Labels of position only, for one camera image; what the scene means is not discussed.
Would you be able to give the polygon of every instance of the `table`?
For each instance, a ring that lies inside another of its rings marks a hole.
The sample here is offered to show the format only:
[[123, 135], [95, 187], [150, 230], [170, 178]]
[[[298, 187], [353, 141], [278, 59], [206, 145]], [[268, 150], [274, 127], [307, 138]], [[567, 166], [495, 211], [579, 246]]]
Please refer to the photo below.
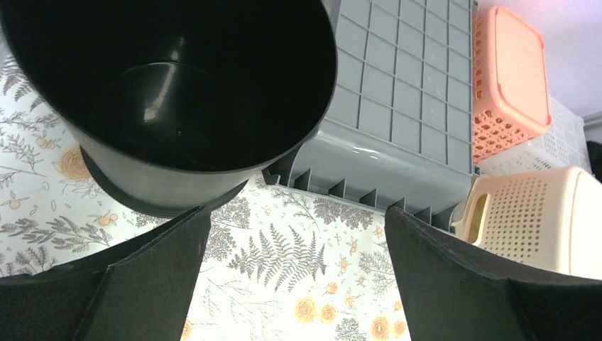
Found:
[[[94, 182], [12, 57], [0, 90], [0, 276], [39, 274], [165, 222]], [[409, 340], [383, 226], [382, 214], [253, 177], [212, 213], [182, 340]]]

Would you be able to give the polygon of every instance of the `gray plastic crate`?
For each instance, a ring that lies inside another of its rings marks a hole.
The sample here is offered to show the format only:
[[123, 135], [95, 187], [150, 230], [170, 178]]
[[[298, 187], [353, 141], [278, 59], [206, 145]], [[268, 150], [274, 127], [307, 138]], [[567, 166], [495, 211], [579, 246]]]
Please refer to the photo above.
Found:
[[266, 182], [429, 216], [469, 193], [472, 0], [326, 0], [339, 47], [316, 135]]

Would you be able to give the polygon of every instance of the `cream plastic basket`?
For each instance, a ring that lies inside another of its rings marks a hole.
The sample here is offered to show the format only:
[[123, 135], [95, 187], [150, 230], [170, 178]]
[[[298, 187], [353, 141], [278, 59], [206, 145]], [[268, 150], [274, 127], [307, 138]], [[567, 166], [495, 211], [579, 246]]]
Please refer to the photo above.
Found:
[[539, 269], [602, 279], [602, 184], [575, 168], [479, 178], [456, 237]]

